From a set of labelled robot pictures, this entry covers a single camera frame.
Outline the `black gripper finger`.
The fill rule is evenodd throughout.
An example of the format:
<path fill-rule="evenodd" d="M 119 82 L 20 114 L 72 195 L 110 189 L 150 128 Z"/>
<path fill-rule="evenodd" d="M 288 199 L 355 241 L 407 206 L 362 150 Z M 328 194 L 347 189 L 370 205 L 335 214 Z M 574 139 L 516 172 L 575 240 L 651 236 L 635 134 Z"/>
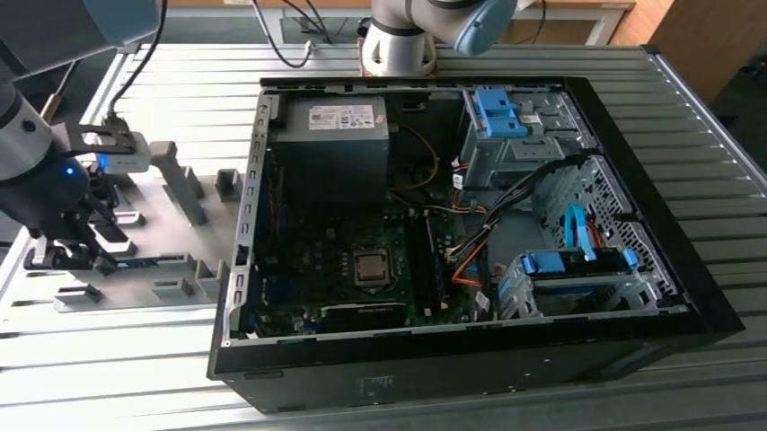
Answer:
<path fill-rule="evenodd" d="M 30 229 L 32 248 L 24 258 L 26 270 L 90 270 L 96 254 L 87 243 L 50 240 L 40 230 Z"/>
<path fill-rule="evenodd" d="M 103 247 L 103 241 L 110 240 L 119 231 L 114 211 L 94 197 L 83 197 L 78 205 L 76 218 L 83 225 L 88 252 L 95 258 L 94 266 L 98 269 L 116 269 L 115 257 Z"/>

